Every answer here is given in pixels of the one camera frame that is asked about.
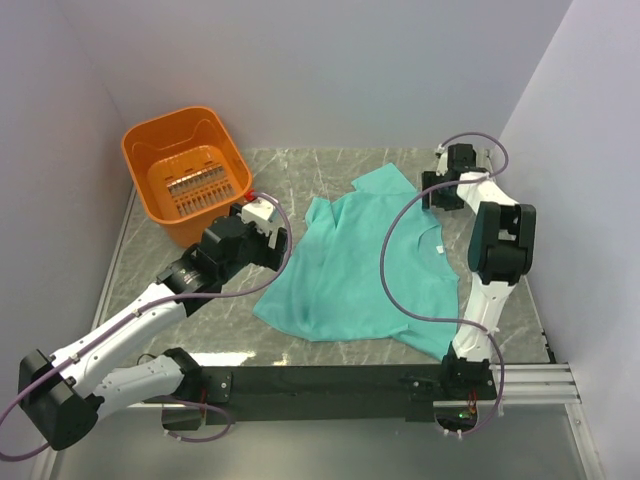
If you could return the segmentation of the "teal t-shirt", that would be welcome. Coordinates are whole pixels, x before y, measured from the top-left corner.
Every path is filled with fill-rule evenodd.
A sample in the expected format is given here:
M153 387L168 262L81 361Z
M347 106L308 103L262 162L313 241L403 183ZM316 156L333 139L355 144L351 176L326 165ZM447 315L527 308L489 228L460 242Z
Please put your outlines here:
M437 218L393 164L334 202L313 199L307 230L253 313L309 341L393 338L436 358L456 333L459 277Z

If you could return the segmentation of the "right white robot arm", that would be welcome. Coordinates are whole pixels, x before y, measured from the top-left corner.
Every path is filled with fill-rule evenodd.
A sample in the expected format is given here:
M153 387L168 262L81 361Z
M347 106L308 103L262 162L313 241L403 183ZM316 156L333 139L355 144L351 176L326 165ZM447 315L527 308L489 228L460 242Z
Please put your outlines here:
M438 377L442 393L460 399L493 385L490 337L508 297L532 266L536 209L504 193L477 164L472 145L440 146L436 156L437 168L422 173L422 188L430 191L422 208L469 207L475 215L467 250L471 291Z

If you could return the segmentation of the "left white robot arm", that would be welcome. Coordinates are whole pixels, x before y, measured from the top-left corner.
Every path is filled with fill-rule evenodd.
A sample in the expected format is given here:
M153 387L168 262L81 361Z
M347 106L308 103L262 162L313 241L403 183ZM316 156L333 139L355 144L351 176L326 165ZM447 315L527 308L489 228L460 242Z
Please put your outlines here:
M101 420L131 404L169 397L203 406L202 368L182 348L121 368L139 345L193 315L253 264L281 273L291 253L288 220L260 224L244 214L220 217L129 306L52 355L35 350L19 369L19 405L49 447L64 450Z

